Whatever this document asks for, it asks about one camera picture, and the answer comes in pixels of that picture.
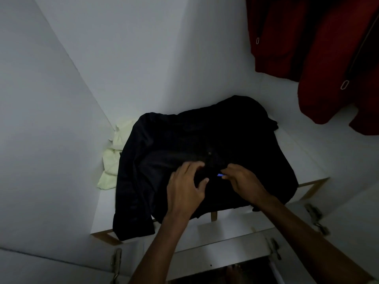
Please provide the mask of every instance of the person's left hand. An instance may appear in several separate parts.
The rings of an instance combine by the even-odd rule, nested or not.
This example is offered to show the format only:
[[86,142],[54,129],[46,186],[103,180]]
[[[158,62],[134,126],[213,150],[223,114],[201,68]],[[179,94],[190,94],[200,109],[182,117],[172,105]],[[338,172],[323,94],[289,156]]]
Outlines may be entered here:
[[209,179],[205,178],[195,187],[196,171],[205,164],[202,161],[185,162],[171,174],[167,185],[167,214],[184,217],[189,220],[205,197],[205,187]]

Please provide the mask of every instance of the dark floor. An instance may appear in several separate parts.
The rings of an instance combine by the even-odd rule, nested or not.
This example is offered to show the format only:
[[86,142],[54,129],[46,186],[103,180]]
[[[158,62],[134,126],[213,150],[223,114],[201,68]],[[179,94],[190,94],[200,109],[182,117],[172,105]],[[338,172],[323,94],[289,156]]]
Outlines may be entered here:
[[[268,265],[267,257],[257,258],[242,263],[240,284],[277,284]],[[226,267],[198,273],[170,281],[170,284],[229,284],[225,279]]]

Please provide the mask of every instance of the person's right hand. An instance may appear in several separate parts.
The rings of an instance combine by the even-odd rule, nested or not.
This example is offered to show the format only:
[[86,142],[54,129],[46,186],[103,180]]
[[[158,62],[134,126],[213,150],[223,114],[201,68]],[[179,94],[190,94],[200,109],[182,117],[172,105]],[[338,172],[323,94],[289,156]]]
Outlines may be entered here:
[[251,204],[259,207],[270,198],[259,179],[248,169],[230,163],[221,172],[224,174],[222,178],[231,182],[234,191]]

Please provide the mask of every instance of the hand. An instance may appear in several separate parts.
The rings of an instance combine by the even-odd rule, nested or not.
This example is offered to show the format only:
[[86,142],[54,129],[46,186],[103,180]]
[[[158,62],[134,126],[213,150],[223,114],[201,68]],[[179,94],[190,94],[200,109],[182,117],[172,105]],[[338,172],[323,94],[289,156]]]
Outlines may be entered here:
[[270,194],[265,190],[255,174],[248,169],[238,164],[230,163],[221,172],[224,174],[223,179],[230,180],[233,190],[251,204],[259,207],[269,199]]
[[209,179],[205,178],[195,187],[196,171],[204,162],[185,162],[171,174],[167,185],[167,215],[184,217],[189,220],[205,197],[205,187]]

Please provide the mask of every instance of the black jacket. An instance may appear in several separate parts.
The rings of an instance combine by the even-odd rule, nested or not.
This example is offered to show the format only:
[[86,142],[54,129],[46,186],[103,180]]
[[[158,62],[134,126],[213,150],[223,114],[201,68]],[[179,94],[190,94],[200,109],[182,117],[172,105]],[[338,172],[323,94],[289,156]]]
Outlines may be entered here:
[[288,202],[298,187],[275,135],[277,123],[246,96],[178,115],[144,114],[122,151],[113,231],[120,240],[154,234],[151,215],[162,222],[171,172],[185,161],[203,161],[195,184],[210,179],[205,199],[192,215],[250,205],[217,174],[229,163],[256,174],[268,192]]

